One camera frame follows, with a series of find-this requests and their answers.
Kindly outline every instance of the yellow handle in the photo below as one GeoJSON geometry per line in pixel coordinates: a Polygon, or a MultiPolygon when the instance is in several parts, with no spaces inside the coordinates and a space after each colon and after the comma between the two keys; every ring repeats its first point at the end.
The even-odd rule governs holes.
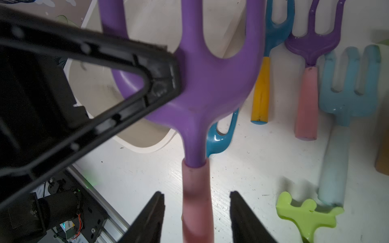
{"type": "Polygon", "coordinates": [[[252,101],[251,122],[255,124],[266,124],[269,113],[270,93],[270,57],[263,57],[261,71],[254,88],[254,99],[252,101]]]}

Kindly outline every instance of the black bracket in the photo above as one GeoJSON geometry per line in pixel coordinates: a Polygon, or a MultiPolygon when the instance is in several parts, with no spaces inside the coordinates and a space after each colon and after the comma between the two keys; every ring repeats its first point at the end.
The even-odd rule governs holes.
{"type": "Polygon", "coordinates": [[[178,62],[158,46],[5,7],[0,7],[0,81],[0,209],[181,93],[178,62]],[[82,107],[73,107],[63,71],[45,55],[136,73],[144,86],[89,120],[82,107]],[[140,64],[139,59],[146,61],[140,64]],[[66,100],[59,100],[64,93],[66,100]],[[77,126],[63,124],[76,111],[78,116],[71,118],[77,126]]]}
{"type": "Polygon", "coordinates": [[[159,243],[164,213],[165,197],[156,192],[118,243],[159,243]]]}
{"type": "Polygon", "coordinates": [[[234,243],[277,243],[239,192],[231,192],[230,198],[230,217],[234,243]]]}

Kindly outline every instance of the orange object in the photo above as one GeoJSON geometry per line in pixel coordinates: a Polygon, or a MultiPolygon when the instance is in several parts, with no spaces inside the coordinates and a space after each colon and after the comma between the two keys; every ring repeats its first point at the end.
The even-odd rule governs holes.
{"type": "Polygon", "coordinates": [[[386,132],[378,151],[375,169],[382,174],[389,175],[389,131],[386,132]]]}
{"type": "Polygon", "coordinates": [[[214,218],[210,189],[209,159],[199,168],[182,161],[182,234],[184,243],[213,243],[214,218]]]}

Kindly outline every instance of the plastic toy tool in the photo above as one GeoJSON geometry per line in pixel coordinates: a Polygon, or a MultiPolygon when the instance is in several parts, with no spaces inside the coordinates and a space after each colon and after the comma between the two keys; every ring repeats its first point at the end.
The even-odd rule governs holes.
{"type": "Polygon", "coordinates": [[[305,200],[301,207],[294,207],[291,202],[292,196],[288,192],[281,193],[276,205],[277,214],[297,226],[303,242],[313,243],[315,231],[319,227],[335,228],[335,216],[344,212],[341,207],[333,208],[329,213],[317,212],[317,204],[312,199],[305,200]]]}
{"type": "Polygon", "coordinates": [[[315,14],[319,0],[313,0],[308,15],[308,33],[303,37],[290,34],[285,41],[286,48],[294,54],[305,58],[305,70],[298,100],[296,138],[312,141],[317,138],[318,93],[317,93],[317,59],[332,51],[340,42],[343,6],[346,0],[339,0],[336,6],[335,25],[331,33],[319,35],[315,32],[315,14]]]}
{"type": "Polygon", "coordinates": [[[239,109],[232,114],[230,127],[224,135],[218,133],[217,123],[211,126],[207,136],[207,157],[211,154],[221,153],[228,148],[232,140],[232,135],[234,134],[235,126],[237,125],[238,113],[239,109]]]}
{"type": "Polygon", "coordinates": [[[269,97],[270,97],[270,51],[283,43],[293,29],[294,0],[288,0],[287,17],[281,24],[272,21],[273,0],[266,4],[266,37],[265,52],[261,71],[254,88],[252,101],[251,122],[262,125],[268,122],[269,97]]]}
{"type": "MultiPolygon", "coordinates": [[[[123,0],[99,0],[99,9],[104,33],[128,38],[123,0]]],[[[215,57],[205,44],[202,0],[182,0],[181,10],[182,37],[174,55],[179,62],[183,91],[146,118],[177,130],[184,142],[184,242],[213,242],[207,133],[213,123],[243,104],[255,84],[263,57],[265,1],[246,1],[245,43],[240,52],[229,59],[215,57]]],[[[142,61],[142,58],[134,60],[140,65],[142,61]]],[[[154,82],[164,78],[159,70],[154,72],[157,77],[154,82]]],[[[125,98],[143,85],[138,75],[119,70],[112,70],[112,74],[125,98]]],[[[158,93],[164,90],[161,86],[158,93]]]]}
{"type": "Polygon", "coordinates": [[[320,88],[320,109],[336,117],[329,144],[324,156],[322,175],[319,182],[318,197],[330,206],[343,206],[347,170],[349,164],[350,120],[351,117],[369,116],[377,108],[377,84],[380,73],[380,49],[376,45],[365,48],[363,61],[367,62],[363,94],[356,91],[356,81],[360,69],[360,57],[356,47],[346,49],[348,65],[343,89],[331,90],[335,70],[335,55],[327,54],[324,64],[323,80],[320,88]]]}

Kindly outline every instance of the garden fork tine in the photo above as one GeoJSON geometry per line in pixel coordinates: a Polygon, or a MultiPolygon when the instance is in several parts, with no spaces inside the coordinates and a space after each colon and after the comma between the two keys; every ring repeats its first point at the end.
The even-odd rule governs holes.
{"type": "Polygon", "coordinates": [[[334,22],[334,29],[331,33],[328,35],[339,35],[340,31],[342,30],[342,18],[343,18],[343,8],[344,8],[344,2],[346,0],[339,0],[338,4],[336,5],[336,12],[335,12],[335,22],[334,22]]]}
{"type": "Polygon", "coordinates": [[[181,11],[182,37],[179,48],[211,55],[204,39],[202,0],[186,1],[181,5],[181,11]]]}
{"type": "MultiPolygon", "coordinates": [[[[365,86],[364,86],[364,94],[369,99],[372,99],[370,103],[373,106],[378,105],[378,97],[377,97],[377,89],[378,89],[378,78],[380,74],[380,63],[381,63],[381,55],[380,49],[376,45],[369,45],[366,47],[367,57],[369,59],[369,67],[366,72],[365,86]]],[[[371,111],[364,111],[363,115],[369,115],[371,111]]]]}
{"type": "Polygon", "coordinates": [[[359,51],[356,47],[348,47],[347,55],[349,58],[349,65],[347,66],[346,79],[341,92],[352,93],[355,90],[361,57],[359,56],[359,51]]]}
{"type": "Polygon", "coordinates": [[[307,34],[315,34],[315,23],[316,23],[316,10],[319,4],[319,0],[312,0],[311,7],[308,13],[308,31],[307,34]]]}

